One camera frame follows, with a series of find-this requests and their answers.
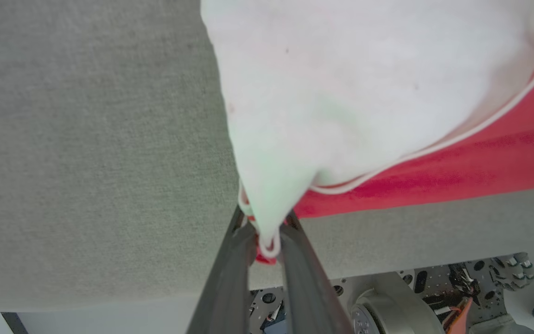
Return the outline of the white robot waist column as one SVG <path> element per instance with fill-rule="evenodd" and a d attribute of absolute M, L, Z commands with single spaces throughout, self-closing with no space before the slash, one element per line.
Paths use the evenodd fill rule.
<path fill-rule="evenodd" d="M 434 311 L 396 271 L 333 285 L 354 334 L 445 334 Z"/>

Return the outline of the dark sofa leg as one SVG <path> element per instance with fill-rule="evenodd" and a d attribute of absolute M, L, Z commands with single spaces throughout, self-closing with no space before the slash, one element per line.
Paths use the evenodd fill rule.
<path fill-rule="evenodd" d="M 17 313 L 1 312 L 0 314 L 13 334 L 29 334 Z"/>

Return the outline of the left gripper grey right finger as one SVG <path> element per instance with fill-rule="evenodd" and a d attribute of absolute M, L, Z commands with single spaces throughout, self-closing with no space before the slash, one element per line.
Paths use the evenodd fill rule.
<path fill-rule="evenodd" d="M 279 231 L 288 334 L 354 334 L 337 293 L 293 211 Z"/>

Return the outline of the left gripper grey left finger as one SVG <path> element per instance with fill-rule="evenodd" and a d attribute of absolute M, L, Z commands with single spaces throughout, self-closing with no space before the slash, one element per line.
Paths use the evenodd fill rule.
<path fill-rule="evenodd" d="M 255 258 L 255 228 L 237 206 L 186 334 L 249 334 L 248 269 Z"/>

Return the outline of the red and white jersey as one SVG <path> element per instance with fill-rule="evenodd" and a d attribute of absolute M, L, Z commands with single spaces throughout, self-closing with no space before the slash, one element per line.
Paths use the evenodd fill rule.
<path fill-rule="evenodd" d="M 257 259 L 319 217 L 534 187 L 534 0 L 201 0 Z"/>

